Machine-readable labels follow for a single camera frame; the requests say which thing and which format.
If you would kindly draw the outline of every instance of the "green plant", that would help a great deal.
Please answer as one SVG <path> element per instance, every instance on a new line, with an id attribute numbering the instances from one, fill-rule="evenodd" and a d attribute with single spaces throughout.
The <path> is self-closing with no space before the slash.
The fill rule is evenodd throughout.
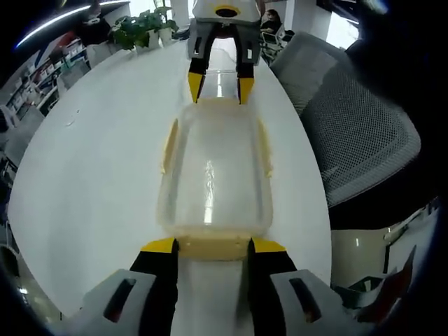
<path id="1" fill-rule="evenodd" d="M 167 11 L 170 11 L 171 9 L 173 9 L 173 8 L 166 7 L 166 6 L 157 7 L 154 10 L 154 14 L 164 17 L 164 20 L 166 21 L 167 20 Z"/>
<path id="2" fill-rule="evenodd" d="M 163 28 L 171 28 L 175 32 L 179 30 L 179 27 L 177 26 L 176 21 L 174 20 L 167 20 L 164 24 L 162 24 L 162 29 Z"/>
<path id="3" fill-rule="evenodd" d="M 134 46 L 148 47 L 148 31 L 160 30 L 163 26 L 160 12 L 151 13 L 146 10 L 138 17 L 125 16 L 115 21 L 112 27 L 115 42 L 120 44 L 123 49 L 131 50 Z"/>

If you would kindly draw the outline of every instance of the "potted plant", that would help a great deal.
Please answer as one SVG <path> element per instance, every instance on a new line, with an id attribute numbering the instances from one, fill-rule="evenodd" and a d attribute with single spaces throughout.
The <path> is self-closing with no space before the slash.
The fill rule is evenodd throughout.
<path id="1" fill-rule="evenodd" d="M 125 50 L 132 50 L 135 46 L 132 17 L 125 16 L 115 21 L 112 35 L 117 44 Z"/>
<path id="2" fill-rule="evenodd" d="M 158 31 L 162 27 L 162 18 L 157 13 L 151 13 L 149 10 L 140 13 L 136 18 L 136 25 L 139 25 L 145 34 L 142 34 L 136 40 L 136 45 L 148 50 L 159 48 Z"/>
<path id="3" fill-rule="evenodd" d="M 159 36 L 164 47 L 169 46 L 172 43 L 173 32 L 177 32 L 179 30 L 176 21 L 167 19 L 167 11 L 170 9 L 171 7 L 158 7 L 154 11 L 154 13 L 158 14 L 162 20 Z"/>
<path id="4" fill-rule="evenodd" d="M 138 17 L 125 16 L 118 19 L 112 28 L 115 42 L 125 50 L 136 48 L 137 53 L 159 48 L 158 31 L 162 27 L 162 18 L 149 10 Z"/>

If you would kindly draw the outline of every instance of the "white pot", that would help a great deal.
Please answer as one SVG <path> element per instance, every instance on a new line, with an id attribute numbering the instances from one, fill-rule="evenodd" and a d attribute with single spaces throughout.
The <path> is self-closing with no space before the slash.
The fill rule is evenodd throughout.
<path id="1" fill-rule="evenodd" d="M 144 54 L 144 53 L 147 53 L 147 52 L 150 51 L 151 49 L 150 49 L 150 48 L 147 48 L 147 47 L 140 47 L 140 46 L 136 45 L 136 46 L 135 46 L 135 50 L 137 51 L 137 54 L 138 54 L 138 55 L 142 55 L 142 54 Z"/>
<path id="2" fill-rule="evenodd" d="M 149 50 L 160 48 L 159 44 L 159 32 L 155 32 L 154 30 L 149 30 Z"/>
<path id="3" fill-rule="evenodd" d="M 160 35 L 160 40 L 162 40 L 162 45 L 164 47 L 167 47 L 173 43 L 171 28 L 164 28 L 164 29 L 159 30 L 159 35 Z"/>

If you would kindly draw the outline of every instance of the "transparent food container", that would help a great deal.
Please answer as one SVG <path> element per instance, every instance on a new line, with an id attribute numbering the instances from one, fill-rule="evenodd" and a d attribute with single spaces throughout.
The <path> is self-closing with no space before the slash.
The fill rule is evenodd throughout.
<path id="1" fill-rule="evenodd" d="M 272 223 L 263 124 L 236 99 L 187 106 L 163 160 L 158 220 L 175 237 L 252 237 Z"/>

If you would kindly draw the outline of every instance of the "office desk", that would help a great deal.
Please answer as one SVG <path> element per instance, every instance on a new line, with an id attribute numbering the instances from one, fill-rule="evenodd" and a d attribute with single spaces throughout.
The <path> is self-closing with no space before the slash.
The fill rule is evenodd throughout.
<path id="1" fill-rule="evenodd" d="M 67 316 L 143 245 L 167 235 L 155 218 L 160 164 L 171 124 L 191 104 L 188 66 L 185 43 L 140 56 L 121 50 L 81 78 L 31 140 L 8 215 L 32 274 Z M 274 166 L 267 238 L 329 284 L 330 224 L 312 148 L 263 61 L 255 78 L 249 104 L 266 126 Z M 182 260 L 172 334 L 250 335 L 250 314 L 235 320 L 241 275 L 242 262 Z"/>

